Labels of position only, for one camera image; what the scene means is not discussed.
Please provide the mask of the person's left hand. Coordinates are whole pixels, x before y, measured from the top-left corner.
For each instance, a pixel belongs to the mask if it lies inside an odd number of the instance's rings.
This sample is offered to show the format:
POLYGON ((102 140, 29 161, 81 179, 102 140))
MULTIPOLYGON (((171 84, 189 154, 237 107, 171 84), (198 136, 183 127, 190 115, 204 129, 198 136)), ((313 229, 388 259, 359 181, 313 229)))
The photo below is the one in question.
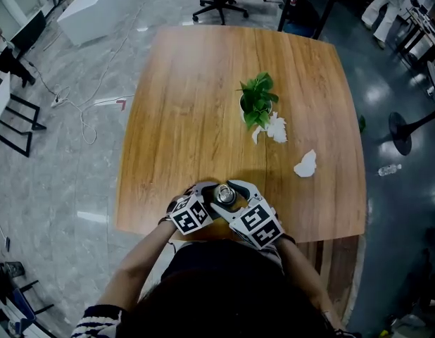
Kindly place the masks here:
POLYGON ((171 214, 174 211, 175 206, 178 204, 178 201, 181 201, 182 199, 188 197, 193 192, 193 190, 194 190, 194 185, 189 187, 182 194, 174 196, 171 202, 169 203, 168 207, 166 208, 166 214, 167 215, 171 214))

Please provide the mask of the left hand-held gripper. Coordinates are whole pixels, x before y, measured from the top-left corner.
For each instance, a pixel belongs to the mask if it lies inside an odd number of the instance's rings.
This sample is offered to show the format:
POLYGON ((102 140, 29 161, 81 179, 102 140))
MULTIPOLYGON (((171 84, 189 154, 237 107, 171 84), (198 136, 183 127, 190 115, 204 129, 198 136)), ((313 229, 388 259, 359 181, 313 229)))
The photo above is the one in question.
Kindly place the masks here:
POLYGON ((178 201, 174 211, 168 215, 183 235, 200 230, 220 217, 211 203, 204 199, 204 197, 212 197, 217 186, 218 183, 213 181, 197 182, 193 192, 178 201))

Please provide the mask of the clear plastic bottle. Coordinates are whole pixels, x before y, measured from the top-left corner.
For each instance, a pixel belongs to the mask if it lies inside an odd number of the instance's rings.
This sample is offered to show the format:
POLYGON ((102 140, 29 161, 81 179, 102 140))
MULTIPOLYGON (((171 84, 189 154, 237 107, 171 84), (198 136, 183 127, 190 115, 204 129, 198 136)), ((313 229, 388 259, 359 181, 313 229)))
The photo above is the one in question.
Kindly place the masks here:
POLYGON ((391 164, 391 165, 385 165, 385 166, 381 167, 380 169, 378 169, 377 173, 378 173, 378 176, 384 177, 387 175, 395 174, 401 169, 402 169, 401 164, 391 164))

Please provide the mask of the striped black and white sleeve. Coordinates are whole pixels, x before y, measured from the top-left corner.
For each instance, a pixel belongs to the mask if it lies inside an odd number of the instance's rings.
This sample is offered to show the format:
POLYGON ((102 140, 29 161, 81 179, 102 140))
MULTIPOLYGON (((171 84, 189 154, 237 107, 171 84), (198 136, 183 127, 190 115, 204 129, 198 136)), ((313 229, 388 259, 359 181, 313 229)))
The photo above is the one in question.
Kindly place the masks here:
POLYGON ((73 330, 70 338, 116 338, 117 328, 127 311, 113 305, 90 306, 73 330))

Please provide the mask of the white cabinet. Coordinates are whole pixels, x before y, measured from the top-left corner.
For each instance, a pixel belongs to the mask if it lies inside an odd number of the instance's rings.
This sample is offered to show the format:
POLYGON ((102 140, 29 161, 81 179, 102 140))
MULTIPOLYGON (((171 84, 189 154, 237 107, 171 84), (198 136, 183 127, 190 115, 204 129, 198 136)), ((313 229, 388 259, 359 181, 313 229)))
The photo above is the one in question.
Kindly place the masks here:
POLYGON ((138 0, 74 0, 57 20, 71 43, 79 46, 109 35, 138 0))

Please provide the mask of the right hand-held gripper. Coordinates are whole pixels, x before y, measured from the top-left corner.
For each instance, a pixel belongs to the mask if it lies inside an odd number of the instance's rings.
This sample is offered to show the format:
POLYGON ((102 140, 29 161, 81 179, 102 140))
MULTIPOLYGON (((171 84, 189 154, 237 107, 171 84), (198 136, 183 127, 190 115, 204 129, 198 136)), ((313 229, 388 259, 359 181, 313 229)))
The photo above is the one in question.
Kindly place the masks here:
POLYGON ((254 184, 244 180, 228 180, 227 185, 249 202, 247 207, 232 208, 216 203, 210 203, 210 207, 218 217, 231 222, 229 227, 243 240, 261 250, 284 234, 266 199, 257 200, 261 195, 254 184))

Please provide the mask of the person's left forearm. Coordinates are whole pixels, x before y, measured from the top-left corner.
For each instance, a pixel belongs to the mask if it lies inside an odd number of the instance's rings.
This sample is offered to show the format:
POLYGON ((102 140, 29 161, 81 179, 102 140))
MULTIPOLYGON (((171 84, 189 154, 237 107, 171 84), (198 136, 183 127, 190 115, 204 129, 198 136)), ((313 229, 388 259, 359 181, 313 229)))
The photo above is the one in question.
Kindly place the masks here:
POLYGON ((138 304, 153 266, 176 230, 174 223, 163 221, 145 236, 124 257, 97 304, 131 311, 138 304))

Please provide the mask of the black fan stand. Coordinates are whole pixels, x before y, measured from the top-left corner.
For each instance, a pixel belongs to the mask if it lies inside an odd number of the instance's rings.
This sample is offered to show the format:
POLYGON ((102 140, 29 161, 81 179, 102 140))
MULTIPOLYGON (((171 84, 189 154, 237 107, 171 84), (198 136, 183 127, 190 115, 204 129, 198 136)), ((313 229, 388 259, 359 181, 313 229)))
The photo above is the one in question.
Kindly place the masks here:
POLYGON ((419 127, 435 119, 435 111, 413 123, 406 123, 404 117, 393 112, 389 115, 389 131, 398 152, 407 156, 412 149, 411 134, 419 127))

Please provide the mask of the green plant in white pot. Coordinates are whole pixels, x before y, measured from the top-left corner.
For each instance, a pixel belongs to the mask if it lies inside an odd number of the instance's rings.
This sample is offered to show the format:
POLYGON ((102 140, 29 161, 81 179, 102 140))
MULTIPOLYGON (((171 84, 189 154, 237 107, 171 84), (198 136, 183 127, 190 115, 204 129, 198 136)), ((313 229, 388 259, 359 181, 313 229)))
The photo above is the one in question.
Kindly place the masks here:
POLYGON ((279 101, 279 97, 271 92, 273 86, 273 79, 268 72, 258 73, 255 78, 240 82, 239 105, 248 129, 254 125, 265 128, 269 123, 272 105, 279 101))

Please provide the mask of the black desk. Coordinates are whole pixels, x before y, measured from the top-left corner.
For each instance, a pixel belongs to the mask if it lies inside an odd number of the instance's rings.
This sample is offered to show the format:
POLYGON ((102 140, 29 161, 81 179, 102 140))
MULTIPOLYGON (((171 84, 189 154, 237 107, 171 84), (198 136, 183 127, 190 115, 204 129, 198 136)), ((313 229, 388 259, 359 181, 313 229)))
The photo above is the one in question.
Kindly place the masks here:
POLYGON ((310 0, 281 0, 279 7, 282 12, 277 30, 318 39, 337 0, 325 1, 324 11, 318 13, 310 0))

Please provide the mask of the large crumpled white tissue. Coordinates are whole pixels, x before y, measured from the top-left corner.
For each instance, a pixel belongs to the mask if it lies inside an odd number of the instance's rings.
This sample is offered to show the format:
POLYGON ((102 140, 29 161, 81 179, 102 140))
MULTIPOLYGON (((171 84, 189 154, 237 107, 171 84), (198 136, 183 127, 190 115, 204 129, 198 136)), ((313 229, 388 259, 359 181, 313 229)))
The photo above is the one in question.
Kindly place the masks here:
POLYGON ((270 121, 266 125, 265 131, 267 136, 272 138, 277 143, 287 142, 286 122, 278 116, 277 112, 273 112, 270 116, 270 121))

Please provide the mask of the person's black top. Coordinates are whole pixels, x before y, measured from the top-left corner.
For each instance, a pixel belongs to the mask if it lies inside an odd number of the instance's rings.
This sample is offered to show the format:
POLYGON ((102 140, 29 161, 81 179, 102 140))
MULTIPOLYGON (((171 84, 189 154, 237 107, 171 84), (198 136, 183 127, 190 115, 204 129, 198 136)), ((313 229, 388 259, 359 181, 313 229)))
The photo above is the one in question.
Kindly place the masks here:
POLYGON ((275 249, 259 251, 230 239, 183 244, 161 275, 161 280, 188 271, 226 272, 231 277, 252 274, 256 277, 280 277, 284 274, 275 249))

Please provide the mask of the person's right forearm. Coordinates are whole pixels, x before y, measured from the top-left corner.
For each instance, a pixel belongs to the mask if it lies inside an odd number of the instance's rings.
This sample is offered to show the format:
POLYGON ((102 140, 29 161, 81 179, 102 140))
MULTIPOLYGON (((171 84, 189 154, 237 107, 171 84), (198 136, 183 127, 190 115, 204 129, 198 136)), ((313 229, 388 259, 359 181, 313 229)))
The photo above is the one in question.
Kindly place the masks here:
POLYGON ((286 236, 279 237, 275 241, 275 246, 289 280, 305 293, 312 305, 328 319, 333 328, 342 330, 343 325, 329 298, 327 288, 309 260, 286 236))

